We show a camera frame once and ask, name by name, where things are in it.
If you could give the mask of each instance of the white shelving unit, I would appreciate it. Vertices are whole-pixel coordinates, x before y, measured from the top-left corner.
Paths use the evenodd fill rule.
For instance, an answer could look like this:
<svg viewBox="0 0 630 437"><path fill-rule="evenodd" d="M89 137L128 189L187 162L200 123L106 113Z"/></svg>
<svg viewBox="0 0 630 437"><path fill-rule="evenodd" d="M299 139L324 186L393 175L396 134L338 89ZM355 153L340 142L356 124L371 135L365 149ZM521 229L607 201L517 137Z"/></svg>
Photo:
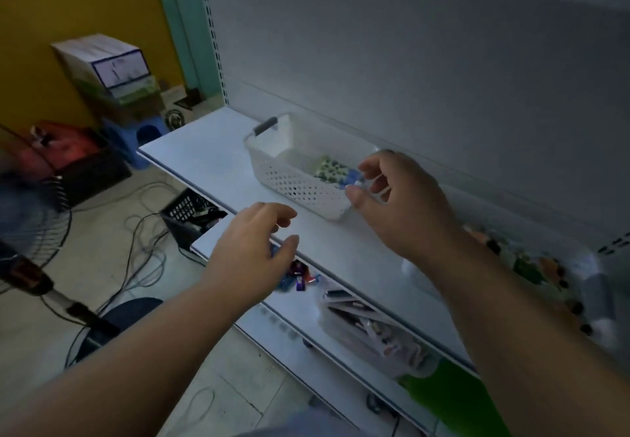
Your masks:
<svg viewBox="0 0 630 437"><path fill-rule="evenodd" d="M256 180L242 140L297 114L404 151L461 218L544 242L630 290L630 247L616 244L630 236L630 0L204 2L226 107L143 146L150 162L231 214L255 201L294 205ZM300 234L300 259L475 375L444 303L405 278L358 214L331 222L298 211L274 240ZM195 252L207 258L225 226ZM366 414L368 389L405 422L448 435L321 330L313 293L273 293L237 326L359 428L392 430Z"/></svg>

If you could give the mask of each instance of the white plastic basket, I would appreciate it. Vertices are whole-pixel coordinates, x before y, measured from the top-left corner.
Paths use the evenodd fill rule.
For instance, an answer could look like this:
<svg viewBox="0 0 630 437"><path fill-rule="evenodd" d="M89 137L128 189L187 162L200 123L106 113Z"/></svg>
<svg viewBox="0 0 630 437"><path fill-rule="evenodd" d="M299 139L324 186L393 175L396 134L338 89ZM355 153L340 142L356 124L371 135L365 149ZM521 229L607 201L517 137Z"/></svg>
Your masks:
<svg viewBox="0 0 630 437"><path fill-rule="evenodd" d="M243 140L256 179L305 208L337 220L350 208L343 190L315 178L323 156L351 168L378 150L373 144L325 123L292 115L273 117Z"/></svg>

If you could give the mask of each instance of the gray basket handle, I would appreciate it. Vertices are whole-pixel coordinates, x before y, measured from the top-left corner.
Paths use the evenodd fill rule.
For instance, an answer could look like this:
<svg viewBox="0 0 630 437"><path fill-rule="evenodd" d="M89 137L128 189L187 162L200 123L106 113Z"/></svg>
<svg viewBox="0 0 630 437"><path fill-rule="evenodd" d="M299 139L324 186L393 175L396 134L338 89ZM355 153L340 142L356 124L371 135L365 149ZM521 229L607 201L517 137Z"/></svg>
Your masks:
<svg viewBox="0 0 630 437"><path fill-rule="evenodd" d="M271 117L270 119L264 121L263 123L261 123L259 126L254 127L254 137L257 137L258 135L260 135L262 132L269 130L271 127L273 127L276 123L278 123L278 117Z"/></svg>

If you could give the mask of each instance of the fan stand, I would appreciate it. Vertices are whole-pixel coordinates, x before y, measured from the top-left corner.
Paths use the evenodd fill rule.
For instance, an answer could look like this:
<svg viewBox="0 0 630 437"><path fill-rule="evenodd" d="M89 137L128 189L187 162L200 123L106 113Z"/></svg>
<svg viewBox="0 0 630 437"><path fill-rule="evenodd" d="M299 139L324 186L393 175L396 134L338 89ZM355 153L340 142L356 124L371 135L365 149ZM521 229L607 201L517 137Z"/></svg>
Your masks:
<svg viewBox="0 0 630 437"><path fill-rule="evenodd" d="M153 309L161 305L162 302L161 299L157 298L131 299L107 311L102 318L118 327L122 332L133 326ZM90 329L88 335L83 339L74 361L83 361L83 359L87 358L94 351L98 351L112 339L114 338L106 336L97 329Z"/></svg>

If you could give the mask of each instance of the tiled floor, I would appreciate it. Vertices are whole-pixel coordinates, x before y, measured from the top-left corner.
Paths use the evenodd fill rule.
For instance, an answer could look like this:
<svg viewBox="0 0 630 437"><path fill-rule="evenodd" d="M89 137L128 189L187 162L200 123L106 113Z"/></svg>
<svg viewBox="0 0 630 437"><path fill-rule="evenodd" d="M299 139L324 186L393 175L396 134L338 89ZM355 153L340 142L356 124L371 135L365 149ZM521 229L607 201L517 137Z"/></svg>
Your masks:
<svg viewBox="0 0 630 437"><path fill-rule="evenodd" d="M152 167L78 208L113 201L156 180L181 189L174 179ZM92 309L101 305L120 287L131 230L139 216L161 210L173 196L166 187L154 187L107 206L76 212L66 244L46 268L55 287ZM129 218L125 227L125 219L132 215L137 216ZM159 216L147 218L144 242L163 229ZM122 301L142 296L168 299L199 278L202 267L179 254L171 236L161 242L160 249L166 254L161 280L150 288L128 291ZM146 272L158 265L152 260ZM63 371L77 332L78 326L55 318L36 298L19 291L0 296L0 418L19 398ZM294 411L305 409L310 398L301 384L233 328L208 355L161 435L223 437L277 425Z"/></svg>

